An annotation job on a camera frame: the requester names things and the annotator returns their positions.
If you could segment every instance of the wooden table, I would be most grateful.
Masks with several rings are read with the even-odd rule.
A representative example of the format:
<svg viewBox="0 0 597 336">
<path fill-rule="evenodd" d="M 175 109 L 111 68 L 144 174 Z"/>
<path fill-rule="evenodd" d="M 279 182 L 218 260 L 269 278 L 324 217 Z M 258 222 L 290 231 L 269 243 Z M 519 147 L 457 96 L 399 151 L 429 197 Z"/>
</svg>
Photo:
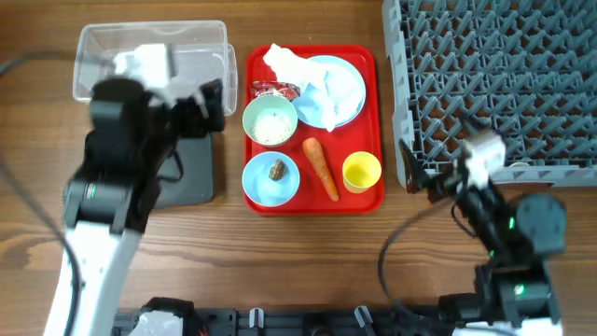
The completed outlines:
<svg viewBox="0 0 597 336">
<path fill-rule="evenodd" d="M 360 44 L 377 60 L 386 196 L 372 215 L 264 218 L 244 204 L 244 94 L 216 141 L 218 191 L 200 206 L 155 213 L 120 300 L 123 310 L 154 296 L 198 307 L 266 309 L 384 304 L 376 277 L 379 248 L 405 218 L 428 206 L 397 183 L 391 117 L 392 73 L 385 59 L 382 2 L 372 0 L 203 0 L 188 4 L 95 5 L 97 0 L 28 0 L 0 6 L 0 59 L 23 50 L 65 49 L 75 55 L 83 26 L 118 21 L 222 20 L 236 48 L 239 83 L 252 49 L 278 44 Z M 81 163 L 89 130 L 85 105 L 73 101 L 70 63 L 30 63 L 0 83 L 0 149 L 18 178 L 59 220 L 62 188 Z M 509 189 L 507 195 L 521 192 Z M 551 269 L 567 335 L 597 329 L 597 189 L 546 189 L 568 206 L 568 250 Z M 58 280 L 61 249 L 6 183 L 0 182 L 0 334 L 38 335 Z M 487 258 L 447 209 L 420 222 L 389 259 L 397 297 L 431 303 L 472 290 L 473 266 Z"/>
</svg>

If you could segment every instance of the candy wrapper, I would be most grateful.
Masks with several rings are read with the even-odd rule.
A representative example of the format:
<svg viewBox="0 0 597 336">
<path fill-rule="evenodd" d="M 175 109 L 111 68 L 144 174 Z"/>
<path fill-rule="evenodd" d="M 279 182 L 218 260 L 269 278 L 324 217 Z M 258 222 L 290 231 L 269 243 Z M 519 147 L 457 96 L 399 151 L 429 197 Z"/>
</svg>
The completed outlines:
<svg viewBox="0 0 597 336">
<path fill-rule="evenodd" d="M 277 81 L 254 81 L 251 85 L 251 99 L 262 95 L 273 94 L 293 101 L 300 97 L 300 88 L 294 84 Z"/>
</svg>

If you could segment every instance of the carrot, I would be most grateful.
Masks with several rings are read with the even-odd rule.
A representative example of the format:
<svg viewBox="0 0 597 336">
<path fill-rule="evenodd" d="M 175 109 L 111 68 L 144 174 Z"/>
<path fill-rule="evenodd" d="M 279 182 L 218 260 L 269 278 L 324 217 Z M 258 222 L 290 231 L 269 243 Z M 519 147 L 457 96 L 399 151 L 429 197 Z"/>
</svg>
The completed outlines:
<svg viewBox="0 0 597 336">
<path fill-rule="evenodd" d="M 307 155 L 307 158 L 309 158 L 317 176 L 324 184 L 327 195 L 329 195 L 332 201 L 336 202 L 340 196 L 336 190 L 336 185 L 334 185 L 332 175 L 329 173 L 329 169 L 327 169 L 326 158 L 324 158 L 324 151 L 321 149 L 321 144 L 317 139 L 309 138 L 303 141 L 302 150 Z"/>
</svg>

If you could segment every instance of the blue plate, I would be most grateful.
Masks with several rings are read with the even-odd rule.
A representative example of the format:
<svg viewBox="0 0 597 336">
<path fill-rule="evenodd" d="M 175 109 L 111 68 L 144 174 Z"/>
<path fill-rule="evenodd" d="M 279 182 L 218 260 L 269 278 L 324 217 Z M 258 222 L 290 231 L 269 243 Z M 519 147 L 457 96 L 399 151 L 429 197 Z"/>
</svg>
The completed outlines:
<svg viewBox="0 0 597 336">
<path fill-rule="evenodd" d="M 270 179 L 270 169 L 276 160 L 282 160 L 286 166 L 286 174 L 279 181 Z M 290 201 L 299 190 L 299 184 L 299 168 L 292 159 L 279 152 L 261 153 L 244 166 L 244 193 L 261 206 L 280 206 Z"/>
<path fill-rule="evenodd" d="M 358 114 L 363 109 L 363 105 L 365 104 L 365 100 L 367 99 L 365 80 L 363 80 L 363 77 L 361 76 L 361 74 L 358 72 L 358 70 L 356 70 L 356 68 L 352 64 L 348 63 L 347 61 L 344 61 L 340 57 L 313 56 L 309 60 L 320 63 L 320 64 L 339 65 L 339 66 L 345 68 L 346 70 L 348 70 L 351 74 L 353 74 L 354 78 L 358 82 L 358 85 L 361 87 L 362 92 L 364 93 L 363 100 L 361 101 L 361 104 L 359 104 L 358 108 L 355 110 L 353 115 L 350 118 L 348 118 L 346 121 L 336 124 L 336 127 L 344 126 L 347 123 L 353 121 L 353 119 L 356 118 L 356 116 L 358 116 Z M 297 109 L 298 119 L 300 121 L 306 123 L 309 126 L 315 127 L 315 128 L 325 129 L 326 127 L 321 122 L 321 116 L 322 116 L 321 106 L 319 106 L 315 102 L 317 100 L 315 98 L 315 96 L 318 93 L 321 94 L 316 88 L 314 88 L 312 85 L 309 85 L 307 87 L 307 89 L 305 90 L 305 92 L 301 92 L 300 97 L 295 99 L 292 102 L 292 105 L 294 105 L 295 108 Z"/>
</svg>

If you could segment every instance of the dish rack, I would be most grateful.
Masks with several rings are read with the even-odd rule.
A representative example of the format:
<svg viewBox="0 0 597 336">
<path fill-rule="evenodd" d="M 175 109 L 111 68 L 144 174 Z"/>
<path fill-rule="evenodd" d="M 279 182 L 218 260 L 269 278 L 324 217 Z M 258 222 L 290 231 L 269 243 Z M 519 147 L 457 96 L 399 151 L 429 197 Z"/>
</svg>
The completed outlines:
<svg viewBox="0 0 597 336">
<path fill-rule="evenodd" d="M 434 175 L 474 133 L 462 118 L 505 137 L 494 182 L 597 186 L 596 2 L 385 0 L 382 15 L 403 186 L 399 139 Z"/>
</svg>

